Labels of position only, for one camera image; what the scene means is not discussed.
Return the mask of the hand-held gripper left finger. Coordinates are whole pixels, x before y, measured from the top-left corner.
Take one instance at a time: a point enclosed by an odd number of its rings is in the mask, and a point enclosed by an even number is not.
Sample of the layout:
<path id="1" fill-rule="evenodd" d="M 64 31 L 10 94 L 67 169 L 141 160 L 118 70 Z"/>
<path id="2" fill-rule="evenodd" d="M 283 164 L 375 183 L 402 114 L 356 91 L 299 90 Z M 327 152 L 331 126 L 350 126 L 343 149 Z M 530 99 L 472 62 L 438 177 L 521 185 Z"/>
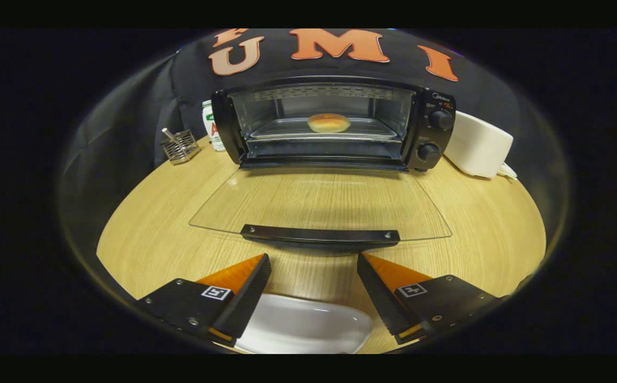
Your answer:
<path id="1" fill-rule="evenodd" d="M 259 254 L 196 281 L 177 277 L 138 299 L 136 305 L 200 341 L 235 346 L 271 273 L 269 255 Z"/>

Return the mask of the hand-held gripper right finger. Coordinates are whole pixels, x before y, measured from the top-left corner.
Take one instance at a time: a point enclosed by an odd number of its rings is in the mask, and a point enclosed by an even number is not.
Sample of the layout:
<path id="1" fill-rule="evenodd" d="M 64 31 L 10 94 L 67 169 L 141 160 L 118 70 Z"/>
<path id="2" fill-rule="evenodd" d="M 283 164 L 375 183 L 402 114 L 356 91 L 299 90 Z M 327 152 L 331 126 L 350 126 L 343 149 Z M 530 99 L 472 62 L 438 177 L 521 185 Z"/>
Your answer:
<path id="1" fill-rule="evenodd" d="M 506 299 L 452 274 L 430 277 L 364 252 L 358 254 L 357 273 L 383 324 L 400 345 L 458 329 Z"/>

